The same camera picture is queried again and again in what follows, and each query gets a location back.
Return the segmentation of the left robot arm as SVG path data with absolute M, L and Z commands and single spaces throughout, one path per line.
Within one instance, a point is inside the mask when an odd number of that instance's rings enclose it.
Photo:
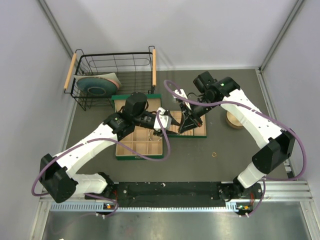
M 78 170 L 106 148 L 121 144 L 135 127 L 153 130 L 154 135 L 167 138 L 171 125 L 179 123 L 169 110 L 159 107 L 148 111 L 148 98 L 134 92 L 126 98 L 119 111 L 109 115 L 91 134 L 67 150 L 40 160 L 39 182 L 56 203 L 63 203 L 73 195 L 98 194 L 109 198 L 113 182 L 103 172 L 78 174 Z

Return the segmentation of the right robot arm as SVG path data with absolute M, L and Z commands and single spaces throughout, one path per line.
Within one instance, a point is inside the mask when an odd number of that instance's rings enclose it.
M 232 186 L 221 192 L 221 197 L 226 200 L 235 196 L 245 198 L 251 193 L 256 182 L 292 155 L 296 139 L 289 131 L 282 130 L 270 120 L 261 117 L 260 110 L 251 103 L 231 77 L 216 80 L 205 71 L 193 80 L 193 84 L 200 92 L 198 104 L 177 100 L 182 112 L 178 130 L 180 134 L 202 126 L 201 117 L 212 110 L 209 103 L 223 102 L 221 107 L 240 122 L 259 147 L 251 163 L 234 178 Z

